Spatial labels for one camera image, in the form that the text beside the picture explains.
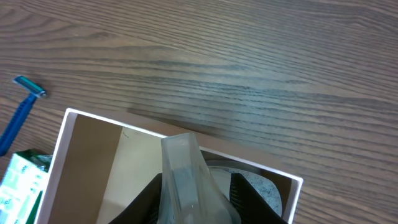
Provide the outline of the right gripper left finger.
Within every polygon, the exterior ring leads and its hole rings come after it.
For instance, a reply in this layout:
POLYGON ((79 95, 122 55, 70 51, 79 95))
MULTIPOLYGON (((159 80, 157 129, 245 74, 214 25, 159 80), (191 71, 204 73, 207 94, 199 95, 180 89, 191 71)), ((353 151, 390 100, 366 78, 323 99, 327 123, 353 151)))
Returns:
POLYGON ((161 187, 162 174, 159 173, 109 224, 156 224, 159 217, 161 187))

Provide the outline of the clear soap pump bottle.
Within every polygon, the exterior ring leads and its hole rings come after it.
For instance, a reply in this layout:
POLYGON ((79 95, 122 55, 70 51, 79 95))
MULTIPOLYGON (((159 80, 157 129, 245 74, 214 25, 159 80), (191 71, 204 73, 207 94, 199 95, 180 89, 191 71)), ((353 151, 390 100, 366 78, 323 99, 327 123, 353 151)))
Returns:
POLYGON ((229 201, 232 173, 242 174, 281 217, 281 197, 270 180, 258 172, 235 168, 231 161, 206 162, 194 134, 163 138, 161 146, 158 223, 241 223, 229 201))

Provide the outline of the blue disposable razor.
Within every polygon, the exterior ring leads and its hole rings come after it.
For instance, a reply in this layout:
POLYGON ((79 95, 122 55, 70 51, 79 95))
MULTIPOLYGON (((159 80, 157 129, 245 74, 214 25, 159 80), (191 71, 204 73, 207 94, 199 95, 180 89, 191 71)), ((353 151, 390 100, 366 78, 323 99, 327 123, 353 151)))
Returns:
POLYGON ((7 154, 19 130, 24 124, 24 121, 33 108, 36 99, 45 98, 47 96, 47 92, 41 86, 24 76, 15 77, 14 83, 24 87, 29 91, 29 94, 27 98, 19 104, 1 136, 1 156, 5 156, 7 154))

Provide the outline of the green white floss packet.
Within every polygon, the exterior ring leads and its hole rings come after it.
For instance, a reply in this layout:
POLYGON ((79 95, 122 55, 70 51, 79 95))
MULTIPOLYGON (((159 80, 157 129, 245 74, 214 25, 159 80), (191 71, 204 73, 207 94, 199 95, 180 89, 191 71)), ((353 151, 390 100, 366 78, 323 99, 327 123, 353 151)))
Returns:
POLYGON ((1 182, 1 224, 33 224, 52 156, 36 150, 12 155, 1 182))

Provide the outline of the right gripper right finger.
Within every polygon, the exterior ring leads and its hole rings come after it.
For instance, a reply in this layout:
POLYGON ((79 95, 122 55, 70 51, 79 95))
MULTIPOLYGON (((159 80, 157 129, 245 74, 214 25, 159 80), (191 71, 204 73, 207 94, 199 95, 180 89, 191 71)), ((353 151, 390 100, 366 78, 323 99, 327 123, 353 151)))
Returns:
POLYGON ((239 213, 242 224, 287 224, 242 174, 231 174, 229 201, 239 213))

